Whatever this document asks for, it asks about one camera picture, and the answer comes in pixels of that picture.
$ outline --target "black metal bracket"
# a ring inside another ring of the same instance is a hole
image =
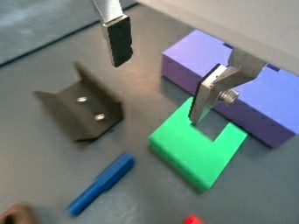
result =
[[[73,141],[99,138],[121,120],[121,101],[95,78],[88,69],[75,63],[80,81],[57,94],[36,91],[45,108]]]

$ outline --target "red object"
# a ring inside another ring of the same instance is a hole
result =
[[[183,224],[204,224],[204,222],[200,220],[199,217],[191,214]]]

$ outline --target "purple block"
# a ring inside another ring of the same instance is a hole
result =
[[[223,42],[193,31],[163,52],[163,76],[193,95],[197,82],[216,64],[227,65],[231,49]],[[299,78],[266,67],[257,78],[236,87],[239,98],[219,111],[272,148],[299,133]]]

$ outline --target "metal bolt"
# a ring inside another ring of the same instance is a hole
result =
[[[95,116],[95,120],[96,121],[100,121],[100,120],[104,120],[104,119],[105,119],[105,115],[104,114],[100,114],[100,115]]]
[[[77,102],[79,102],[79,103],[84,103],[84,102],[87,102],[87,100],[88,100],[88,97],[80,97],[80,98],[77,99]]]
[[[223,102],[227,106],[231,106],[233,101],[239,98],[239,91],[233,88],[220,92],[219,94],[219,101]]]

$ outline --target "green l-shaped block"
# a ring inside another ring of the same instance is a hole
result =
[[[201,192],[213,185],[248,133],[228,123],[212,142],[188,118],[192,97],[149,136],[149,146]]]

